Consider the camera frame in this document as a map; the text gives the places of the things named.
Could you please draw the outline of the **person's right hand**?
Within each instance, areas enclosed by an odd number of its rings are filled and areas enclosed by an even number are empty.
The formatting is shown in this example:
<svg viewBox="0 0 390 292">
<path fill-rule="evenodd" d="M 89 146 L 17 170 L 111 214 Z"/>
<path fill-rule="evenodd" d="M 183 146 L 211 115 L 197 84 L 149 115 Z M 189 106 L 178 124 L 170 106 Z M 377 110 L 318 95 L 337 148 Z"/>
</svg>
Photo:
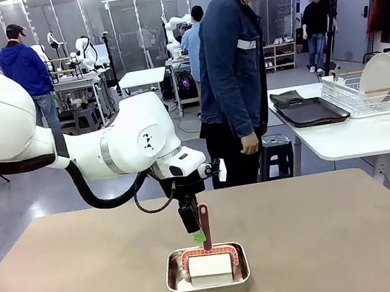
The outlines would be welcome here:
<svg viewBox="0 0 390 292">
<path fill-rule="evenodd" d="M 240 151 L 242 154 L 252 155 L 258 152 L 259 139 L 254 132 L 245 137 L 241 137 L 240 142 L 242 144 L 242 150 Z"/>
</svg>

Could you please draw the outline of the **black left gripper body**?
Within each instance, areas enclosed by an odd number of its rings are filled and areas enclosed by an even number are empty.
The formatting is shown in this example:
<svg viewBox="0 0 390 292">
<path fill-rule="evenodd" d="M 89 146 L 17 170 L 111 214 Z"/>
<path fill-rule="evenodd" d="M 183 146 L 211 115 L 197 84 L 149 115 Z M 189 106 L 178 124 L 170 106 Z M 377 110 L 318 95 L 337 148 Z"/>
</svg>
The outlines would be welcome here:
<svg viewBox="0 0 390 292">
<path fill-rule="evenodd" d="M 178 201 L 179 207 L 197 208 L 196 195 L 205 190 L 204 180 L 198 173 L 159 181 L 165 196 Z"/>
</svg>

